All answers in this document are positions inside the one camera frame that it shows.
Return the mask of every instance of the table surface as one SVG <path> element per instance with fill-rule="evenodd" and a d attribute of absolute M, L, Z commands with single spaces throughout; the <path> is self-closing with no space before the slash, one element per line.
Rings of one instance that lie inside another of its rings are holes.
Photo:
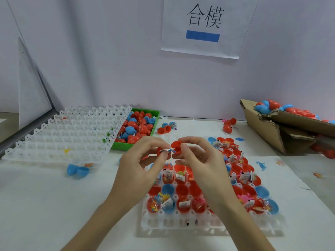
<path fill-rule="evenodd" d="M 166 120 L 159 120 L 160 126 Z M 175 120 L 177 131 L 162 137 L 169 143 L 182 136 L 226 137 L 219 121 Z M 240 150 L 254 166 L 263 185 L 278 203 L 281 231 L 269 237 L 276 250 L 334 250 L 335 215 L 246 122 L 233 133 Z M 0 250 L 60 250 L 107 197 L 118 169 L 121 151 L 111 151 L 83 179 L 66 175 L 65 165 L 0 160 Z M 256 161 L 265 163 L 261 171 Z M 177 230 L 144 231 L 141 203 L 108 233 L 98 250 L 236 250 L 229 236 Z"/>

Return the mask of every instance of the right hand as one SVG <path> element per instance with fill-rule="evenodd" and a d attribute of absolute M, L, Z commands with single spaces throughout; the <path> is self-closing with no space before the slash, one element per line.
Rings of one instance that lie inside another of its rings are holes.
<path fill-rule="evenodd" d="M 222 202 L 235 197 L 222 153 L 202 137 L 187 136 L 178 139 L 182 153 L 173 154 L 176 164 L 190 166 L 193 176 L 205 195 L 209 207 L 219 211 Z M 187 146 L 186 143 L 198 146 Z"/>

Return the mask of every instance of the white paper sheet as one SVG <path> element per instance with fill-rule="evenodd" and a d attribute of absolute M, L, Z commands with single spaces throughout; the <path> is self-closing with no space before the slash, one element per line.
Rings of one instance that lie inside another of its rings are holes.
<path fill-rule="evenodd" d="M 164 0 L 161 50 L 239 59 L 258 0 Z"/>

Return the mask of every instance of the blue rectangle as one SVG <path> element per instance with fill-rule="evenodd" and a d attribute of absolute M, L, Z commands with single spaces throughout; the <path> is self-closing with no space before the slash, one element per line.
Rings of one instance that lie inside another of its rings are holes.
<path fill-rule="evenodd" d="M 197 31 L 189 31 L 186 32 L 187 39 L 197 39 L 211 42 L 219 42 L 220 34 L 215 33 L 207 33 L 207 32 L 197 32 Z"/>

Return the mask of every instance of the open cardboard box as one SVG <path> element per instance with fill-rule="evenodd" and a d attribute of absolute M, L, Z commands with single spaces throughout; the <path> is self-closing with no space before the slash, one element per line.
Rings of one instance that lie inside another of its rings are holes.
<path fill-rule="evenodd" d="M 306 150 L 309 146 L 315 143 L 315 138 L 311 135 L 308 135 L 306 131 L 299 130 L 293 127 L 289 127 L 282 123 L 290 124 L 294 123 L 291 118 L 289 117 L 289 121 L 278 121 L 285 119 L 285 114 L 282 115 L 279 112 L 286 113 L 279 110 L 274 110 L 270 114 L 261 115 L 257 112 L 254 107 L 257 102 L 241 99 L 240 104 L 243 108 L 245 118 L 247 119 L 248 125 L 253 128 L 264 140 L 270 143 L 272 146 L 277 148 L 284 154 L 299 154 Z"/>

